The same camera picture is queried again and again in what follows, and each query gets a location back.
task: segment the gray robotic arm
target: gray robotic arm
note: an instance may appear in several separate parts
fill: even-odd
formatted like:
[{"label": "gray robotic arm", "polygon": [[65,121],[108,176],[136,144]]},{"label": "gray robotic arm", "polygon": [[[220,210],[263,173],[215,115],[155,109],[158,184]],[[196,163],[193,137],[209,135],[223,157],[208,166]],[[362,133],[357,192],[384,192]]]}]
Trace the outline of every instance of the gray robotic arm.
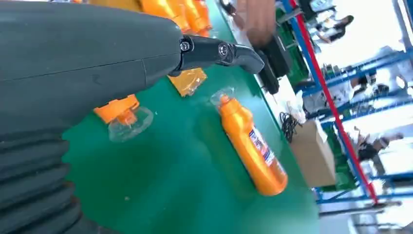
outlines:
[{"label": "gray robotic arm", "polygon": [[104,233],[64,182],[62,133],[94,107],[213,64],[263,67],[250,48],[184,36],[168,19],[0,0],[0,233]]}]

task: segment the metal bolt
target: metal bolt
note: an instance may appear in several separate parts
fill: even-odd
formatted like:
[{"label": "metal bolt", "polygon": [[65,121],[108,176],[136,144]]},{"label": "metal bolt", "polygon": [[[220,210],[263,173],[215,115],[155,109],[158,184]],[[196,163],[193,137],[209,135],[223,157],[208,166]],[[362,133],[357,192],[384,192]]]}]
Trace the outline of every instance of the metal bolt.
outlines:
[{"label": "metal bolt", "polygon": [[191,44],[187,41],[181,42],[181,50],[182,51],[188,51],[191,48]]},{"label": "metal bolt", "polygon": [[228,54],[228,47],[225,44],[218,46],[218,52],[221,56],[226,56]]}]

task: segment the shelving rack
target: shelving rack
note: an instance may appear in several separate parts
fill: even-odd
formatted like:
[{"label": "shelving rack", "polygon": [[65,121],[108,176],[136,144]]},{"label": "shelving rack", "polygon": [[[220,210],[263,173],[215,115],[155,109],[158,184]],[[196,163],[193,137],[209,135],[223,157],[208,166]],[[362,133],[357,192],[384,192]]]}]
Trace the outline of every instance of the shelving rack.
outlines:
[{"label": "shelving rack", "polygon": [[[411,8],[413,7],[413,0],[405,0],[406,3],[406,9],[408,11],[411,11]],[[282,0],[282,3],[284,5],[284,8],[287,13],[291,13],[294,9],[296,9],[298,6],[295,2],[295,0]],[[413,178],[413,172],[408,172],[408,173],[402,173],[402,174],[396,174],[396,175],[381,175],[381,176],[370,176],[370,175],[365,175],[361,166],[360,162],[357,158],[357,154],[352,146],[352,143],[344,131],[344,127],[342,123],[344,121],[348,121],[354,118],[370,115],[372,113],[377,113],[377,112],[382,112],[385,110],[393,109],[402,105],[407,105],[407,104],[412,104],[413,99],[408,99],[406,101],[400,101],[396,103],[392,103],[391,105],[384,106],[378,109],[372,109],[372,110],[367,110],[365,112],[357,112],[357,114],[349,116],[349,117],[343,117],[340,119],[340,112],[342,112],[345,109],[356,107],[357,105],[368,103],[371,100],[379,99],[379,98],[388,98],[391,96],[395,96],[400,94],[401,92],[405,92],[405,90],[396,90],[389,92],[387,94],[381,94],[375,97],[370,97],[366,98],[362,101],[356,102],[356,103],[348,103],[345,106],[341,106],[339,108],[336,108],[334,105],[334,102],[331,98],[331,95],[328,91],[328,87],[332,87],[335,85],[338,85],[342,82],[351,80],[353,78],[362,76],[364,74],[368,74],[371,72],[376,71],[377,69],[407,60],[413,58],[413,48],[407,48],[406,51],[396,51],[391,54],[382,56],[377,59],[372,59],[360,64],[353,65],[351,67],[348,67],[345,69],[345,71],[335,73],[333,75],[329,75],[327,77],[328,82],[326,82],[326,79],[319,67],[319,64],[317,62],[316,56],[314,54],[313,46],[309,37],[309,33],[307,31],[307,28],[305,26],[304,20],[303,20],[303,15],[297,15],[296,17],[292,18],[290,20],[291,26],[294,30],[297,42],[299,46],[301,47],[302,53],[304,58],[307,61],[307,64],[310,68],[311,74],[314,78],[315,81],[315,86],[307,88],[303,91],[303,96],[311,95],[313,93],[323,91],[325,93],[327,102],[330,106],[331,114],[334,116],[335,121],[333,122],[327,122],[324,123],[325,126],[327,125],[332,125],[334,124],[335,127],[338,130],[338,137],[344,144],[344,150],[346,152],[346,156],[348,157],[348,160],[352,166],[354,176],[357,179],[357,186],[361,188],[362,190],[362,195],[361,196],[356,196],[356,197],[343,197],[345,194],[349,193],[351,190],[347,191],[341,191],[338,194],[334,196],[327,197],[323,192],[321,191],[320,188],[314,188],[314,191],[316,192],[317,195],[317,203],[334,203],[334,202],[349,202],[349,201],[360,201],[360,200],[372,200],[374,204],[377,204],[380,199],[389,199],[389,198],[394,198],[394,197],[406,197],[406,196],[413,196],[413,191],[412,192],[403,192],[403,193],[396,193],[396,192],[391,192],[389,194],[377,194],[374,186],[373,186],[373,181],[374,180],[385,180],[389,181],[391,183],[392,179],[395,178]]]}]

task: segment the cardboard box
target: cardboard box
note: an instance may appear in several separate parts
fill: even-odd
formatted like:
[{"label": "cardboard box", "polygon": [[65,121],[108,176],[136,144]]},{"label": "cardboard box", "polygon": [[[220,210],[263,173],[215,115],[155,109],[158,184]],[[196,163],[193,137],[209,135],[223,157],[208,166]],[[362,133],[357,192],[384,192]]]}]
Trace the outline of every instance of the cardboard box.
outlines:
[{"label": "cardboard box", "polygon": [[336,183],[334,155],[327,141],[323,141],[315,121],[296,127],[297,134],[290,144],[291,150],[309,187],[322,187]]}]

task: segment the green storage bin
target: green storage bin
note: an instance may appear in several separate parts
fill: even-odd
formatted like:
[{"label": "green storage bin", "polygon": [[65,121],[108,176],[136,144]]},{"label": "green storage bin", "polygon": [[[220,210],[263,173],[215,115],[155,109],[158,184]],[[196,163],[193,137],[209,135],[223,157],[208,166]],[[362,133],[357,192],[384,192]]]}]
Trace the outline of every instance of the green storage bin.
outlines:
[{"label": "green storage bin", "polygon": [[334,128],[331,126],[324,129],[328,138],[327,142],[331,147],[334,155],[335,168],[336,168],[336,184],[331,186],[324,186],[321,188],[324,192],[336,192],[342,190],[353,190],[357,188],[356,178],[351,172],[350,166],[347,162],[347,157],[341,151],[341,145],[337,139],[337,135],[334,132]]},{"label": "green storage bin", "polygon": [[[285,15],[285,12],[281,9],[277,9],[277,19]],[[288,80],[291,85],[296,85],[298,82],[306,80],[308,78],[308,69],[302,58],[302,53],[298,48],[291,26],[286,22],[277,27],[277,33],[280,36],[283,44],[287,47],[290,54],[292,64],[291,70],[287,74]]]}]

